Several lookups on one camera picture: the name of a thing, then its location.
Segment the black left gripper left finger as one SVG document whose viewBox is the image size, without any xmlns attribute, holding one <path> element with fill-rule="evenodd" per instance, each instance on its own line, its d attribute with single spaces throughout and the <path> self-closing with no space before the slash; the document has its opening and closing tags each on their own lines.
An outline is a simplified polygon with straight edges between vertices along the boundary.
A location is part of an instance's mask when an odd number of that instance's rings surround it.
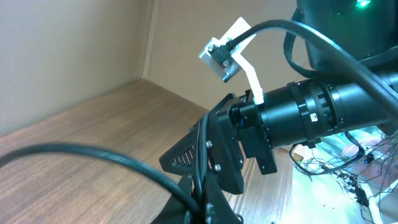
<svg viewBox="0 0 398 224">
<path fill-rule="evenodd" d="M 184 175 L 178 185 L 188 196 L 192 196 L 191 175 Z M 171 196 L 151 224 L 190 224 L 191 221 L 189 210 L 175 196 Z"/>
</svg>

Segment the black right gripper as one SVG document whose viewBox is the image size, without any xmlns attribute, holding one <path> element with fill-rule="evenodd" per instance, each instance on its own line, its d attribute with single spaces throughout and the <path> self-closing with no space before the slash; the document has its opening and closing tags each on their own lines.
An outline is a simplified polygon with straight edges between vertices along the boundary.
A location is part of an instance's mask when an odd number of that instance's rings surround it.
<svg viewBox="0 0 398 224">
<path fill-rule="evenodd" d="M 159 158 L 163 171 L 181 176 L 199 175 L 196 152 L 199 132 L 200 126 L 192 126 L 187 135 Z M 212 143 L 210 162 L 216 181 L 228 193 L 243 193 L 241 170 L 246 158 L 255 158 L 262 175 L 277 172 L 266 125 L 251 90 L 242 96 L 229 93 L 210 110 L 206 138 Z"/>
</svg>

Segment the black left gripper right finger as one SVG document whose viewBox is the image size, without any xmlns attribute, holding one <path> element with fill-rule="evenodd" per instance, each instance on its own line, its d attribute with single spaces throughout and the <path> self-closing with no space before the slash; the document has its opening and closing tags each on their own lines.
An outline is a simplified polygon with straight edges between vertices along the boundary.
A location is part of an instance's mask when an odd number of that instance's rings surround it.
<svg viewBox="0 0 398 224">
<path fill-rule="evenodd" d="M 204 211 L 206 224 L 241 224 L 214 177 L 205 178 Z"/>
</svg>

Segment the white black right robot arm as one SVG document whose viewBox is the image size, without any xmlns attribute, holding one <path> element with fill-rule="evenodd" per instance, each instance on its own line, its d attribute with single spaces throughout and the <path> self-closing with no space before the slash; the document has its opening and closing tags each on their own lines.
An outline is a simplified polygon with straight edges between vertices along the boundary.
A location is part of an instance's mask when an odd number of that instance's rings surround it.
<svg viewBox="0 0 398 224">
<path fill-rule="evenodd" d="M 304 81 L 264 92 L 253 66 L 241 55 L 268 28 L 286 30 L 284 55 Z M 291 20 L 250 26 L 238 19 L 200 58 L 224 81 L 240 70 L 250 89 L 228 94 L 161 158 L 164 171 L 210 172 L 222 190 L 243 192 L 244 158 L 262 174 L 277 172 L 274 148 L 315 147 L 321 138 L 368 126 L 397 129 L 397 2 L 299 1 Z"/>
</svg>

